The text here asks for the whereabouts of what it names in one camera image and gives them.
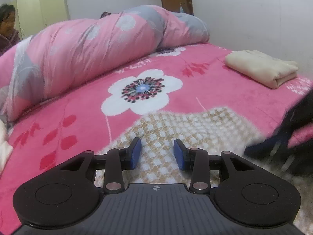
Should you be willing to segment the pink flowered bed sheet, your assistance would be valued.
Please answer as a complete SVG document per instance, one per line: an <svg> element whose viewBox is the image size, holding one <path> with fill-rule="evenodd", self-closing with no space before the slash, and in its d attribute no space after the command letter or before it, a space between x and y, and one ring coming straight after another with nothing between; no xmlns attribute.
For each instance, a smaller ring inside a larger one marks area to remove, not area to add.
<svg viewBox="0 0 313 235"><path fill-rule="evenodd" d="M228 53L203 44L153 54L25 112L10 131L1 174L1 232L20 226L12 204L20 185L85 150L100 154L144 115L227 107L272 134L312 80L298 76L272 90L225 65Z"/></svg>

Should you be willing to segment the folded cream cloth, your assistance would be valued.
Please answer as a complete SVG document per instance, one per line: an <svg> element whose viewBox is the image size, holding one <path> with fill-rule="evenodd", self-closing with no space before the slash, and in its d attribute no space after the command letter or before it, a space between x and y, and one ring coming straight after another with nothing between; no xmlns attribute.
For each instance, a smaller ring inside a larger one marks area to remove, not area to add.
<svg viewBox="0 0 313 235"><path fill-rule="evenodd" d="M271 89L295 78L299 70L295 61L280 60L258 50L232 52L225 57L225 64Z"/></svg>

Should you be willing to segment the white fleece blanket pile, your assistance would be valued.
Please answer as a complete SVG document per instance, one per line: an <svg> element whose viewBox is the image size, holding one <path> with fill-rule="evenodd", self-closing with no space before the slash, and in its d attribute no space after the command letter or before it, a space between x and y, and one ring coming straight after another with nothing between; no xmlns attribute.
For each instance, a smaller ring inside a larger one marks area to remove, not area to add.
<svg viewBox="0 0 313 235"><path fill-rule="evenodd" d="M8 159L11 156L13 147L8 143L8 133L5 124L0 125L0 173L3 172Z"/></svg>

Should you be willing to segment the pink floral duvet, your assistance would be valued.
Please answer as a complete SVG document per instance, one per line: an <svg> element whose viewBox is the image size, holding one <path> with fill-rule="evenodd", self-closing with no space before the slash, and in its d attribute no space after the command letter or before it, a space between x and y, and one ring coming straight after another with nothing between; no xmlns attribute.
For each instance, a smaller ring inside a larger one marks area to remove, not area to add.
<svg viewBox="0 0 313 235"><path fill-rule="evenodd" d="M130 61L209 38L201 19L155 5L55 23L1 56L1 115L15 121L30 107Z"/></svg>

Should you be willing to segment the woman in purple coat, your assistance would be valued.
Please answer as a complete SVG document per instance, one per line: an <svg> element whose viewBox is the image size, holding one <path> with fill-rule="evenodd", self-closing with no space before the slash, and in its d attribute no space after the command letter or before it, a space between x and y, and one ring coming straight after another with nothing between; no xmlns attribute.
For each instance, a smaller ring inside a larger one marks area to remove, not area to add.
<svg viewBox="0 0 313 235"><path fill-rule="evenodd" d="M15 7L4 3L0 7L0 56L19 43L19 31L14 28L15 25Z"/></svg>

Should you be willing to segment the yellow green wardrobe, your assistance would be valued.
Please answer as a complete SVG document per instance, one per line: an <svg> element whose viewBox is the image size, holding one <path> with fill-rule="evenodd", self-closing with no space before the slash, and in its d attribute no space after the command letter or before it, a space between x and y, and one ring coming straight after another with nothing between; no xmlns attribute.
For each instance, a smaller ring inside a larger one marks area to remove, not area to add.
<svg viewBox="0 0 313 235"><path fill-rule="evenodd" d="M12 4L16 10L15 27L21 39L70 18L67 0L12 0Z"/></svg>

